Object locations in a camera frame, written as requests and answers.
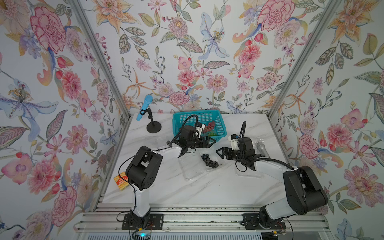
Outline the black grape bunch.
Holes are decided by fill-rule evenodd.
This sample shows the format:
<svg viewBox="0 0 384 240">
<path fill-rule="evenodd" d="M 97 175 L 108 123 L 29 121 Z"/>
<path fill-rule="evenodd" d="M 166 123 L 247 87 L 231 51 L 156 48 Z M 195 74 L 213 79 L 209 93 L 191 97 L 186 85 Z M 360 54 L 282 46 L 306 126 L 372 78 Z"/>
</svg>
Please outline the black grape bunch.
<svg viewBox="0 0 384 240">
<path fill-rule="evenodd" d="M 219 166 L 219 163 L 217 161 L 211 160 L 211 158 L 208 154 L 202 154 L 201 158 L 202 158 L 203 162 L 205 163 L 205 165 L 209 168 L 215 169 Z"/>
</svg>

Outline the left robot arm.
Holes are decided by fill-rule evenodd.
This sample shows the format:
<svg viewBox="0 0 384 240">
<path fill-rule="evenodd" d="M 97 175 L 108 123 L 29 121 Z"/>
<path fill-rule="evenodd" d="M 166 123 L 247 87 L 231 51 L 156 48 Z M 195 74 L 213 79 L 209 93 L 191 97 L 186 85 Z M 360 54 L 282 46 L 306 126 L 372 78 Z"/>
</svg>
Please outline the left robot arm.
<svg viewBox="0 0 384 240">
<path fill-rule="evenodd" d="M 131 157 L 126 176 L 127 183 L 134 193 L 134 205 L 129 212 L 132 220 L 144 223 L 149 219 L 151 208 L 148 189 L 155 182 L 163 159 L 180 158 L 192 149 L 209 149 L 216 143 L 216 140 L 209 136 L 202 137 L 204 129 L 205 125 L 199 122 L 199 116 L 193 114 L 184 120 L 180 130 L 167 142 L 166 147 L 153 150 L 142 146 Z"/>
</svg>

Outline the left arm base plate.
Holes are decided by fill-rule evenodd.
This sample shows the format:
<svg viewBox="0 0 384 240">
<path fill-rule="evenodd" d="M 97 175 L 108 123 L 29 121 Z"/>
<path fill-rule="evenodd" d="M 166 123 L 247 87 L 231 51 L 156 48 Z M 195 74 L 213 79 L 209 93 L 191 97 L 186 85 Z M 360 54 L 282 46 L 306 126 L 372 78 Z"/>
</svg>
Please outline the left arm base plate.
<svg viewBox="0 0 384 240">
<path fill-rule="evenodd" d="M 162 230 L 164 214 L 146 214 L 139 217 L 135 214 L 126 214 L 122 223 L 122 230 Z"/>
</svg>

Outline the teal plastic mesh basket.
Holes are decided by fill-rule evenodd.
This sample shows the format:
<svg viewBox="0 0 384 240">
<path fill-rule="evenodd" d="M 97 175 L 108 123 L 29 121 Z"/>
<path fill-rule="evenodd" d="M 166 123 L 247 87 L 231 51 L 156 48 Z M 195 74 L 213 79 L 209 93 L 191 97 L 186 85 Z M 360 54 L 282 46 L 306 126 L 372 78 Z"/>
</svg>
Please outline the teal plastic mesh basket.
<svg viewBox="0 0 384 240">
<path fill-rule="evenodd" d="M 192 111 L 192 112 L 179 112 L 173 114 L 173 134 L 174 136 L 182 128 L 184 121 L 192 115 L 198 116 L 198 123 L 207 125 L 211 121 L 216 122 L 216 132 L 217 136 L 211 137 L 217 142 L 222 138 L 227 136 L 227 129 L 223 120 L 221 113 L 218 110 L 202 110 L 202 111 Z"/>
</svg>

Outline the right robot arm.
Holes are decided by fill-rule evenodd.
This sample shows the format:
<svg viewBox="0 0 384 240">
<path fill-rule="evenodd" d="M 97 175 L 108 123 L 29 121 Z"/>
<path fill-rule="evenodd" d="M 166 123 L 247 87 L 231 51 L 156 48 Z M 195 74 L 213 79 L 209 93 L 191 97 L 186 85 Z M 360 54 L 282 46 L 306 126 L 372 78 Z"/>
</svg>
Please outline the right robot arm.
<svg viewBox="0 0 384 240">
<path fill-rule="evenodd" d="M 253 143 L 250 138 L 232 135 L 230 147 L 216 151 L 221 159 L 235 161 L 254 172 L 266 174 L 284 184 L 285 197 L 260 208 L 256 215 L 243 220 L 244 226 L 270 229 L 284 218 L 305 215 L 326 206 L 329 198 L 312 168 L 296 167 L 270 157 L 263 142 Z"/>
</svg>

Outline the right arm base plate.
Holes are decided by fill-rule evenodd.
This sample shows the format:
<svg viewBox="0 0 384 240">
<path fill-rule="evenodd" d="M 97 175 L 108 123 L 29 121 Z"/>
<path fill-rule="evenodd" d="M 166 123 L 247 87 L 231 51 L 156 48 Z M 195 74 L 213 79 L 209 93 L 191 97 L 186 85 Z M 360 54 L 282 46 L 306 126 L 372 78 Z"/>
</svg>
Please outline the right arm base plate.
<svg viewBox="0 0 384 240">
<path fill-rule="evenodd" d="M 240 225 L 246 230 L 271 230 L 282 231 L 286 229 L 286 224 L 283 218 L 272 220 L 265 213 L 242 214 L 243 220 Z"/>
</svg>

